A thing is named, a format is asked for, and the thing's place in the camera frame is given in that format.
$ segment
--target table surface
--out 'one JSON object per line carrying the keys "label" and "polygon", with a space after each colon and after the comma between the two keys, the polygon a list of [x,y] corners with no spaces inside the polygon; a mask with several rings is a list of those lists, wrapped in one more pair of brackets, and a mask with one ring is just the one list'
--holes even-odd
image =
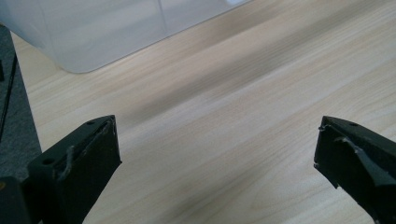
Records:
{"label": "table surface", "polygon": [[13,36],[40,144],[114,114],[85,223],[373,223],[313,167],[322,116],[396,140],[396,1],[253,0],[88,74]]}

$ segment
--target wood grain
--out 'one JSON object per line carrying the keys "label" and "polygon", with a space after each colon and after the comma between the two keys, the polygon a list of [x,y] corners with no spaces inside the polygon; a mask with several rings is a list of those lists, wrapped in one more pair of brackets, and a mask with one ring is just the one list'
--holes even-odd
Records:
{"label": "wood grain", "polygon": [[324,115],[396,140],[396,2],[255,0],[94,72],[13,36],[41,146],[115,114],[85,223],[373,223],[313,167]]}

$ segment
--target translucent plastic container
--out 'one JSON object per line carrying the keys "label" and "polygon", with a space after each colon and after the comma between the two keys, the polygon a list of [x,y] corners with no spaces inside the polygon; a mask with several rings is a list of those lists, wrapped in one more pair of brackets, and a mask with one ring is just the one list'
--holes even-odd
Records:
{"label": "translucent plastic container", "polygon": [[64,70],[114,62],[247,0],[1,0],[0,22]]}

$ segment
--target wooden table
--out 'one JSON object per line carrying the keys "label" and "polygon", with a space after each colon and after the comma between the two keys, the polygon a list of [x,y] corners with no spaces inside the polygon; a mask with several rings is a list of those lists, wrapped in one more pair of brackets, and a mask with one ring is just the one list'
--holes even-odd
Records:
{"label": "wooden table", "polygon": [[85,223],[373,223],[313,167],[324,115],[396,140],[396,2],[253,0],[89,74],[13,36],[40,144],[114,114]]}

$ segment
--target black plastic part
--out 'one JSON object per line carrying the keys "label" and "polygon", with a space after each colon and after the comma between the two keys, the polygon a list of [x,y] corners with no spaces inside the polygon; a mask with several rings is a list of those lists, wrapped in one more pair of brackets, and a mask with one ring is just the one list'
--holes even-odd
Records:
{"label": "black plastic part", "polygon": [[0,224],[32,224],[20,182],[14,177],[0,178]]}
{"label": "black plastic part", "polygon": [[26,198],[41,208],[33,217],[45,224],[82,223],[119,165],[115,117],[81,125],[28,165]]}
{"label": "black plastic part", "polygon": [[375,223],[396,223],[396,143],[354,122],[323,117],[315,167]]}

